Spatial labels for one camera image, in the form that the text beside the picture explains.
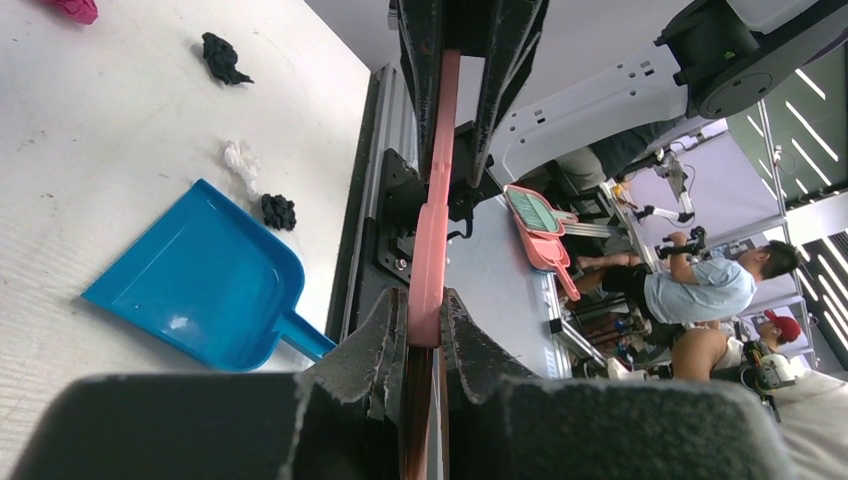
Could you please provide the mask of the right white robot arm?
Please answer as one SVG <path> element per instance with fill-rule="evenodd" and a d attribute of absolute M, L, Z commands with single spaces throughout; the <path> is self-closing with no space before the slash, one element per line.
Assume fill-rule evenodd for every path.
<path fill-rule="evenodd" d="M 720 119 L 767 96 L 843 41 L 843 1 L 695 1 L 598 75 L 513 104 L 543 32 L 545 1 L 393 1 L 424 181 L 508 184 L 608 136 L 680 117 Z"/>

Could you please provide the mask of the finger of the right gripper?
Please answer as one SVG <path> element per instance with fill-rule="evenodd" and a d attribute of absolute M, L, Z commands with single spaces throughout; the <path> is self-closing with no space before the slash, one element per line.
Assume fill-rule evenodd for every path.
<path fill-rule="evenodd" d="M 400 64 L 417 126 L 418 171 L 429 182 L 438 112 L 443 56 L 443 2 L 397 2 Z"/>
<path fill-rule="evenodd" d="M 474 161 L 468 174 L 473 187 L 482 181 L 494 133 L 532 71 L 548 7 L 546 0 L 490 3 L 472 141 Z"/>

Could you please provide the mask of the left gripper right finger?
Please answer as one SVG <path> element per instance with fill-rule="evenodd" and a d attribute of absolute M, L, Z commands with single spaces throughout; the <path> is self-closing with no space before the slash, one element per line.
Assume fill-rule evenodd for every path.
<path fill-rule="evenodd" d="M 514 382 L 535 374 L 482 330 L 452 288 L 444 292 L 440 321 L 449 477 L 510 479 L 509 394 Z"/>

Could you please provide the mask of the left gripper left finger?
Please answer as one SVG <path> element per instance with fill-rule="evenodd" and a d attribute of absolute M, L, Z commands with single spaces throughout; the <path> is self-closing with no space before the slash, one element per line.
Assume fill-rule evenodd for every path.
<path fill-rule="evenodd" d="M 294 479 L 398 479 L 408 293 L 383 291 L 365 322 L 297 378 Z"/>

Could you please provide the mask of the blue plastic dustpan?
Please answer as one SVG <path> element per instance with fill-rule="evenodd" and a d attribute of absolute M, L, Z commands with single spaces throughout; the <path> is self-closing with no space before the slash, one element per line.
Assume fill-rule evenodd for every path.
<path fill-rule="evenodd" d="M 336 346 L 296 310 L 298 256 L 204 179 L 82 293 L 200 363 L 252 371 L 285 342 L 312 361 Z"/>

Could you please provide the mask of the pink hand brush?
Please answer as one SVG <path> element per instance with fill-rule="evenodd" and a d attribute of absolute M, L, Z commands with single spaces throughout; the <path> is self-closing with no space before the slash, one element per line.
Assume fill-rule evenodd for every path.
<path fill-rule="evenodd" d="M 430 186 L 414 245 L 407 314 L 405 369 L 406 479 L 426 479 L 433 354 L 441 344 L 440 308 L 444 293 L 449 189 L 454 147 L 460 52 L 444 53 Z"/>

